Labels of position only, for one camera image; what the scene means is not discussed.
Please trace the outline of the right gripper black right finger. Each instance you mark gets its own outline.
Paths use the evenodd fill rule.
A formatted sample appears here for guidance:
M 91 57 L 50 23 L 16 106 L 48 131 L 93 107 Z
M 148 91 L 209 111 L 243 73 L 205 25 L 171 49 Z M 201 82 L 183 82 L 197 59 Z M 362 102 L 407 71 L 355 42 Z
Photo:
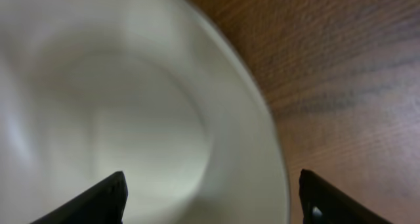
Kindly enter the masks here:
M 299 177 L 299 198 L 304 224 L 390 224 L 308 169 Z

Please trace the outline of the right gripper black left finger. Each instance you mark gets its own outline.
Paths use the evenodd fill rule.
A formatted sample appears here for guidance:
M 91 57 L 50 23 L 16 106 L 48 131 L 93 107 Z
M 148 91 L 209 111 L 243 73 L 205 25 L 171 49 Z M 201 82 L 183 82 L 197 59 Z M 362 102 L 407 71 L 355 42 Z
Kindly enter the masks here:
M 124 173 L 117 171 L 32 224 L 122 224 L 127 197 Z

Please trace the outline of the cream bowl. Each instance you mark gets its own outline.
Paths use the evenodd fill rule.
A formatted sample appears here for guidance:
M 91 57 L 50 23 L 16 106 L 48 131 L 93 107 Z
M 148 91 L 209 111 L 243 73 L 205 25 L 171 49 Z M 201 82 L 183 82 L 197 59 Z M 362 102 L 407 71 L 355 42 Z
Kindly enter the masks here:
M 115 171 L 124 223 L 290 220 L 269 109 L 187 0 L 1 0 L 1 222 Z

